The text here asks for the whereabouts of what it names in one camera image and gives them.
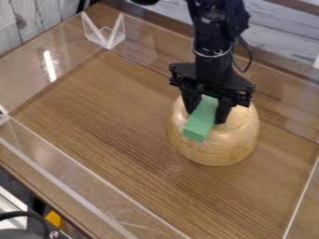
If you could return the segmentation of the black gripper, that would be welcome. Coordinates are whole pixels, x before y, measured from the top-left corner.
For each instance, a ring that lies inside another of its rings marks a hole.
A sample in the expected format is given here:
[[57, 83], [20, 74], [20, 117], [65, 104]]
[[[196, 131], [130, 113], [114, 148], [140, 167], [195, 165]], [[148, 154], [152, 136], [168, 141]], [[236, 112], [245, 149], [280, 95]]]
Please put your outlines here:
[[185, 111], [192, 114], [201, 100], [201, 95], [217, 99], [216, 124], [223, 124], [228, 118], [232, 107], [248, 107], [252, 100], [255, 85], [231, 69], [221, 78], [197, 76], [193, 63], [171, 63], [169, 84], [180, 90]]

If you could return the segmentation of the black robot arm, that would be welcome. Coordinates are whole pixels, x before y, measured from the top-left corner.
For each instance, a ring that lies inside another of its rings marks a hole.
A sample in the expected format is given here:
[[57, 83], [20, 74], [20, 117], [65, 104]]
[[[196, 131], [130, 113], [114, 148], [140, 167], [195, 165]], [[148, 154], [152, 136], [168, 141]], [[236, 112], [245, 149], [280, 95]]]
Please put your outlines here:
[[192, 113], [205, 96], [216, 98], [215, 123], [227, 121], [235, 106], [249, 106], [253, 83], [241, 74], [233, 57], [235, 44], [244, 42], [249, 13], [243, 0], [185, 0], [193, 24], [195, 60], [171, 63], [169, 84], [179, 87], [185, 111]]

